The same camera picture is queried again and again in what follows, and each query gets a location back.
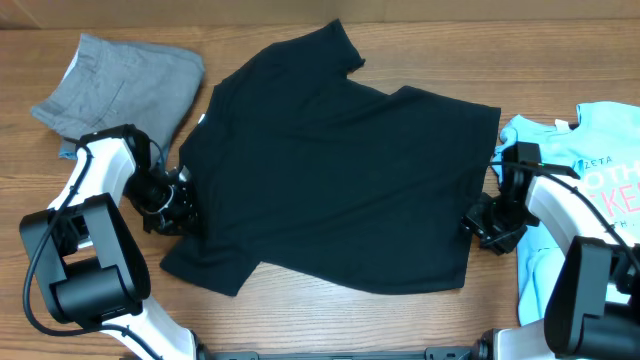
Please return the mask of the black t-shirt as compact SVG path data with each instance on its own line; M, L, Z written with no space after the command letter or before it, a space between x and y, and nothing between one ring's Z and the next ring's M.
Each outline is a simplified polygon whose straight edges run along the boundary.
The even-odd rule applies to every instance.
M260 263L361 291L464 285L501 112L350 79L364 61L342 24L274 43L213 90L180 149L202 223L161 261L228 296Z

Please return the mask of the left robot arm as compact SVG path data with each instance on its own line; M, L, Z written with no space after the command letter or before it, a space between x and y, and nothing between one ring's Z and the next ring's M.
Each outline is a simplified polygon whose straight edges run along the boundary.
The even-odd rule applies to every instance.
M131 124L74 145L77 163L60 195L19 225L29 258L27 320L49 336L110 335L140 359L209 358L197 335L153 298L147 264L119 211L128 198L145 232L199 234L188 170L154 168L157 143Z

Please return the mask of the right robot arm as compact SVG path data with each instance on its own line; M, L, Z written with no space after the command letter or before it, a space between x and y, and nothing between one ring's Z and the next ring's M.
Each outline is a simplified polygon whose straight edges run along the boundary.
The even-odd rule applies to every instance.
M485 332L466 358L638 358L638 243L605 219L572 168L542 162L538 145L517 142L498 164L499 195L482 194L463 227L501 255L544 225L565 260L543 319Z

